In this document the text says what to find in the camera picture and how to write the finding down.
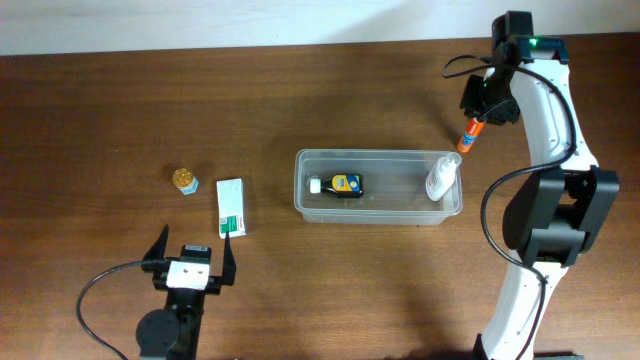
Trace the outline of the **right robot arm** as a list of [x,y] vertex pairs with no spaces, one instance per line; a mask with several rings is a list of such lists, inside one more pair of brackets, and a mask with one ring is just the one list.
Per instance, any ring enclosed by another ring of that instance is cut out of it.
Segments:
[[477,336],[475,359],[531,359],[552,293],[589,251],[619,192],[581,133],[563,40],[537,36],[531,13],[508,11],[492,23],[492,54],[468,70],[460,107],[470,120],[522,121],[531,164],[496,180],[526,178],[506,206],[498,251],[508,263],[496,311]]

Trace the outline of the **dark bottle white cap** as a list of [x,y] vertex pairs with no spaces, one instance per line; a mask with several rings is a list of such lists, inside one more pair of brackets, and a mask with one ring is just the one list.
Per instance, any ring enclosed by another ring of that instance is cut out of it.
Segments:
[[325,179],[309,179],[311,194],[324,193],[336,198],[361,198],[364,196],[363,177],[359,174],[335,174]]

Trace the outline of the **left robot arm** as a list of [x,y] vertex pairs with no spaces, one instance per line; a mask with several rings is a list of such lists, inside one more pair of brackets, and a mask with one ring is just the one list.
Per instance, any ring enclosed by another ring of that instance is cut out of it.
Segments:
[[165,255],[169,228],[164,227],[143,257],[141,269],[152,275],[155,289],[166,293],[165,305],[147,313],[136,328],[142,359],[194,359],[204,315],[205,299],[232,286],[236,262],[230,236],[225,234],[222,273],[210,273],[212,249],[185,245],[178,257]]

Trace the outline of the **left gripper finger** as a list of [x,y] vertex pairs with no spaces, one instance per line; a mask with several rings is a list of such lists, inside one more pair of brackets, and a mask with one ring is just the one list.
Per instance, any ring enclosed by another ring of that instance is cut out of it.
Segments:
[[143,256],[141,270],[143,272],[164,272],[169,267],[169,260],[165,257],[168,242],[169,225],[166,224],[157,240]]
[[233,286],[235,283],[237,265],[231,248],[230,233],[225,234],[223,266],[220,282],[224,286]]

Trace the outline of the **white green medicine box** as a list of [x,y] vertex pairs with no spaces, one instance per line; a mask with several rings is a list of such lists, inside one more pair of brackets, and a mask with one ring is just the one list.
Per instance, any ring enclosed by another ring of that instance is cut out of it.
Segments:
[[243,181],[241,178],[216,183],[219,214],[219,236],[224,239],[246,235]]

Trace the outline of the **white spray bottle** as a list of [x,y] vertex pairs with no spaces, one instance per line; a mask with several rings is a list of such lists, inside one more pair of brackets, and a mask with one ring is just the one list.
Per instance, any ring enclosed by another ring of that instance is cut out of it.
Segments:
[[460,155],[454,152],[449,152],[436,161],[425,181],[426,193],[432,201],[439,201],[453,185],[461,162]]

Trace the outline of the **small gold-lid jar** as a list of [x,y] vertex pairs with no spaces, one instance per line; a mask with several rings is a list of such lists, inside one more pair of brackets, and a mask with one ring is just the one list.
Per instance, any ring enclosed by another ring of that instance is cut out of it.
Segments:
[[186,168],[177,169],[172,175],[172,182],[183,195],[195,193],[199,186],[193,172]]

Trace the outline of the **orange tube white cap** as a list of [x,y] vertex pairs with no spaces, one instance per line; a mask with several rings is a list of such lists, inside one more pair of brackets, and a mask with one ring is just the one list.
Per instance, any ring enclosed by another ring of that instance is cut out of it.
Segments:
[[471,118],[467,127],[457,144],[457,150],[461,153],[468,153],[473,147],[476,139],[480,135],[485,123],[477,118]]

